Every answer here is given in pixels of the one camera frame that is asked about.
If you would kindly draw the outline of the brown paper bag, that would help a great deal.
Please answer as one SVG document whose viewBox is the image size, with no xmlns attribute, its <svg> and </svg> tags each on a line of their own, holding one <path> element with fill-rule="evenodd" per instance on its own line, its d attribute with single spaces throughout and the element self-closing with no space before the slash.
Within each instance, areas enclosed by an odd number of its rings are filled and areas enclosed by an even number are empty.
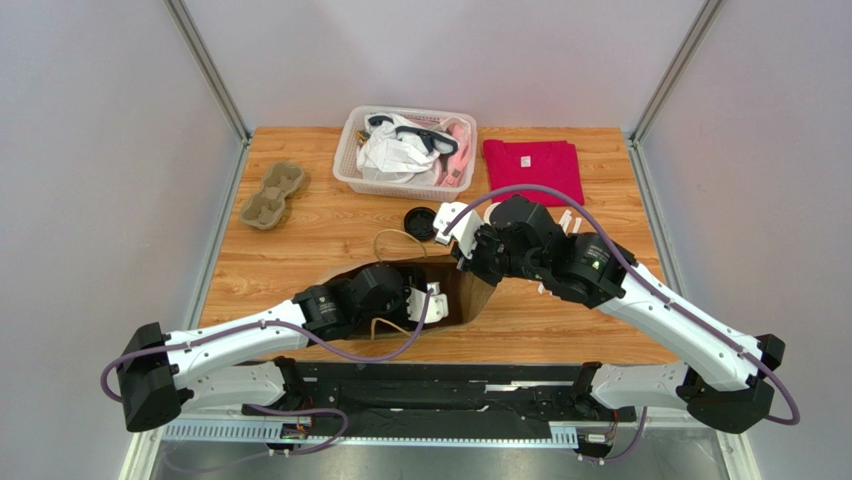
<svg viewBox="0 0 852 480">
<path fill-rule="evenodd" d="M 343 285 L 359 278 L 363 271 L 380 264 L 396 269 L 406 286 L 418 292 L 418 298 L 414 306 L 406 305 L 402 313 L 395 311 L 380 315 L 381 328 L 373 327 L 371 318 L 362 321 L 350 335 L 354 340 L 393 339 L 399 338 L 402 332 L 414 331 L 422 313 L 422 297 L 428 289 L 433 289 L 434 295 L 422 330 L 424 335 L 458 329 L 473 322 L 495 291 L 493 286 L 473 273 L 458 269 L 458 260 L 452 255 L 430 255 L 427 251 L 410 258 L 378 257 L 337 266 L 326 271 L 319 281 Z"/>
</svg>

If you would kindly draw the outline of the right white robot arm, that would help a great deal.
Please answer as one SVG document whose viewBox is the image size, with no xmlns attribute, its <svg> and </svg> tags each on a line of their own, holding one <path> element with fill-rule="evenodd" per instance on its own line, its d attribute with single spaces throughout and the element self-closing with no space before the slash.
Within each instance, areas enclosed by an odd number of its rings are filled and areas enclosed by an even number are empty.
<svg viewBox="0 0 852 480">
<path fill-rule="evenodd" d="M 434 229 L 459 268 L 487 284 L 537 282 L 561 300 L 633 325 L 677 356 L 659 365 L 585 363 L 573 384 L 578 397 L 610 410 L 683 410 L 732 434 L 770 418 L 782 390 L 774 372 L 784 342 L 724 325 L 602 233 L 568 233 L 545 206 L 521 195 L 499 203 L 487 219 L 471 206 L 445 203 Z"/>
</svg>

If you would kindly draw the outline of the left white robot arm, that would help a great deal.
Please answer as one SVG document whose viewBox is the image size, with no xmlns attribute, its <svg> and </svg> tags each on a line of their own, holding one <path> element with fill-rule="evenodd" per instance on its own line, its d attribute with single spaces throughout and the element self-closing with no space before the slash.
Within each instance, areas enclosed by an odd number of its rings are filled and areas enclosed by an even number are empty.
<svg viewBox="0 0 852 480">
<path fill-rule="evenodd" d="M 427 293 L 416 276 L 388 264 L 352 278 L 312 285 L 265 311 L 214 327 L 166 332 L 157 322 L 139 327 L 121 356 L 106 367 L 118 388 L 101 387 L 123 408 L 125 428 L 156 429 L 186 410 L 230 404 L 269 406 L 289 388 L 275 367 L 270 378 L 245 370 L 247 362 L 349 337 L 374 318 L 407 322 Z"/>
</svg>

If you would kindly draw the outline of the paper coffee cup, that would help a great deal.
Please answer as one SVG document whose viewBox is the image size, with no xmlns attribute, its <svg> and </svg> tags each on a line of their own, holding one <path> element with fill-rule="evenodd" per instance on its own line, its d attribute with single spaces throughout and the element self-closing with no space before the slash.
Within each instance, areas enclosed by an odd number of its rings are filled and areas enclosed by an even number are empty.
<svg viewBox="0 0 852 480">
<path fill-rule="evenodd" d="M 485 210 L 485 212 L 484 212 L 484 214 L 483 214 L 483 222 L 484 222 L 484 223 L 486 223 L 486 224 L 490 224 L 490 223 L 491 223 L 491 216 L 492 216 L 492 214 L 493 214 L 494 210 L 495 210 L 495 209 L 496 209 L 499 205 L 500 205 L 500 202 L 493 202 L 491 205 L 489 205 L 489 206 L 486 208 L 486 210 Z"/>
</svg>

